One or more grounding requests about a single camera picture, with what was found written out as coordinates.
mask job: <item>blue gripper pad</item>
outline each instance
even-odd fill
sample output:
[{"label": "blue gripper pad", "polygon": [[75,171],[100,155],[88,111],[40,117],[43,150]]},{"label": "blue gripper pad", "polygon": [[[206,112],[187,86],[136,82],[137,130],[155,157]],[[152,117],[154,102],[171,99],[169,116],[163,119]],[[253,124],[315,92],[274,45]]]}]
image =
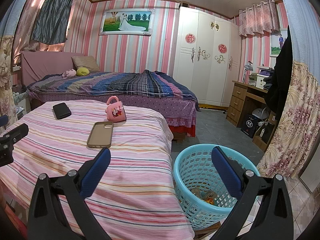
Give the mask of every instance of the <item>blue gripper pad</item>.
[{"label": "blue gripper pad", "polygon": [[211,160],[214,167],[217,169],[219,176],[221,177],[224,185],[226,186],[229,194],[239,200],[242,196],[242,180],[239,175],[244,172],[241,166],[236,163],[239,167],[232,167],[236,164],[233,160],[230,160],[219,146],[212,149]]},{"label": "blue gripper pad", "polygon": [[110,150],[108,148],[105,148],[105,150],[101,153],[101,155],[97,158],[95,163],[91,166],[89,171],[81,180],[81,191],[79,193],[83,199],[92,195],[103,174],[108,168],[110,161]]}]

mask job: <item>wardrobe door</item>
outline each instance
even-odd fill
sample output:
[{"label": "wardrobe door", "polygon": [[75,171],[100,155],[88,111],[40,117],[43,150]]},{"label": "wardrobe door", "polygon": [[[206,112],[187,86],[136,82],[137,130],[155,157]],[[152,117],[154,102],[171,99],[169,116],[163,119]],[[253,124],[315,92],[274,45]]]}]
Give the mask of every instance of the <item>wardrobe door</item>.
[{"label": "wardrobe door", "polygon": [[224,86],[221,106],[228,107],[232,91],[233,80],[238,81],[240,69],[240,54],[241,54],[241,37],[239,36],[239,27],[230,23],[230,50],[229,62],[227,68],[226,83]]},{"label": "wardrobe door", "polygon": [[212,48],[215,35],[214,30],[210,27],[210,23],[213,21],[214,16],[199,12],[196,61],[193,70],[191,91],[196,95],[200,104],[206,104],[208,93],[212,65]]},{"label": "wardrobe door", "polygon": [[228,69],[230,51],[230,22],[215,17],[212,65],[207,93],[207,104],[221,106],[224,85]]},{"label": "wardrobe door", "polygon": [[196,61],[198,18],[198,10],[185,7],[180,8],[173,78],[190,90],[193,79],[194,62]]}]

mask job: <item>framed family photo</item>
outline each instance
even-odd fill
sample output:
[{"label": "framed family photo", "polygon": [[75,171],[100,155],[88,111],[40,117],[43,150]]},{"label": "framed family photo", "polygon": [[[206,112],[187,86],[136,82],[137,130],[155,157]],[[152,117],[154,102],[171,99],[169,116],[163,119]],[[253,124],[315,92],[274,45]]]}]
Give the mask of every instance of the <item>framed family photo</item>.
[{"label": "framed family photo", "polygon": [[280,29],[271,34],[270,38],[270,57],[277,57],[288,37],[288,29]]},{"label": "framed family photo", "polygon": [[154,9],[113,9],[102,15],[99,35],[151,35]]}]

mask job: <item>beige pillow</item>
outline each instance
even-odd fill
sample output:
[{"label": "beige pillow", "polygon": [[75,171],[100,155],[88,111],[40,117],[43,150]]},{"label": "beige pillow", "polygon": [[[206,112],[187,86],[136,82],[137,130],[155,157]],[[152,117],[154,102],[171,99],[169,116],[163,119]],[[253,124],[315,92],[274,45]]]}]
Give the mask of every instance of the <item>beige pillow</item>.
[{"label": "beige pillow", "polygon": [[72,61],[75,64],[76,69],[85,67],[90,73],[100,72],[100,68],[93,56],[72,56]]}]

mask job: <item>gray tile floor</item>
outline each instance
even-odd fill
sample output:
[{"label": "gray tile floor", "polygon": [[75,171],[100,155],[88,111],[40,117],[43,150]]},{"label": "gray tile floor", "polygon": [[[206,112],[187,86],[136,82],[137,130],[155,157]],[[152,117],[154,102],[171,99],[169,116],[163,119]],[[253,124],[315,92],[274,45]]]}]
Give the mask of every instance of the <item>gray tile floor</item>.
[{"label": "gray tile floor", "polygon": [[175,161],[185,148],[199,143],[214,143],[234,149],[257,165],[264,152],[252,139],[226,119],[223,111],[201,109],[197,112],[196,137],[186,137],[183,142],[172,141],[171,158]]}]

